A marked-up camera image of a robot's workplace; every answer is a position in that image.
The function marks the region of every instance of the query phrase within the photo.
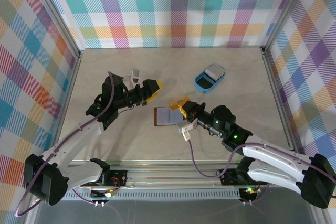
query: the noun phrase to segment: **beige floor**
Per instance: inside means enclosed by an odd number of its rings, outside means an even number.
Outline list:
[[[210,93],[194,86],[195,77],[211,63],[227,70],[224,80]],[[177,126],[154,126],[153,108],[167,106],[170,99],[187,93],[192,101],[206,102],[207,111],[224,104],[237,117],[237,124],[282,147],[288,147],[258,48],[93,49],[85,50],[70,100],[61,137],[84,116],[101,93],[107,71],[127,76],[133,68],[140,77],[157,79],[163,89],[147,106],[122,113],[116,121],[76,157],[105,160],[190,159],[188,144]],[[230,152],[221,139],[204,129],[192,132],[198,160],[227,159]]]

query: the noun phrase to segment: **plaid wallpaper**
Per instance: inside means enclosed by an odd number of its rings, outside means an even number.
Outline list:
[[[297,144],[336,170],[336,0],[300,0],[271,53]]]
[[[0,223],[18,223],[24,161],[49,146],[74,61],[40,0],[0,0]]]
[[[260,46],[287,0],[54,1],[83,47],[128,48]]]

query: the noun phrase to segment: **colorful checkered pattern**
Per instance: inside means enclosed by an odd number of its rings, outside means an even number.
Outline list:
[[[18,223],[24,161],[49,146],[74,61],[40,0],[0,0],[0,223]]]
[[[300,0],[271,53],[297,144],[336,170],[336,0]]]
[[[128,48],[260,46],[287,0],[54,1],[87,47]]]

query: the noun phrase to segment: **plaid wall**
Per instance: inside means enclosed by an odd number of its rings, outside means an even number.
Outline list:
[[[24,161],[49,146],[74,61],[40,0],[0,0],[0,223],[18,223]]]
[[[336,170],[336,0],[300,0],[271,53],[297,144]]]
[[[54,1],[84,47],[128,48],[260,46],[287,0]]]

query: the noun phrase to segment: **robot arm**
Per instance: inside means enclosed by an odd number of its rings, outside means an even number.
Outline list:
[[[111,85],[110,77],[107,77],[102,85],[102,93],[96,97],[93,105],[86,111],[85,118],[63,138],[64,140],[71,137],[68,141],[61,140],[40,156],[31,154],[25,161],[24,187],[27,189],[36,172],[48,160],[48,164],[38,175],[30,192],[51,206],[59,202],[68,190],[85,183],[96,181],[105,185],[113,183],[110,180],[110,166],[97,158],[91,159],[84,165],[76,167],[69,167],[69,165],[90,141],[111,125],[118,117],[119,109],[146,105],[161,89],[158,81],[145,80],[142,88],[136,84],[134,89],[128,90],[122,77],[112,76],[114,87]],[[93,120],[108,106],[112,88],[114,88],[112,103],[97,120]]]
[[[190,139],[188,131],[200,125],[210,135],[220,137],[222,144],[231,152],[240,145],[244,146],[237,151],[244,157],[236,169],[242,185],[258,181],[272,183],[299,193],[314,206],[328,207],[336,185],[309,166],[313,165],[336,178],[324,156],[316,154],[309,157],[268,143],[237,125],[236,117],[223,105],[208,113],[205,103],[200,105],[187,101],[180,111],[187,118],[187,122],[178,125],[186,141]]]

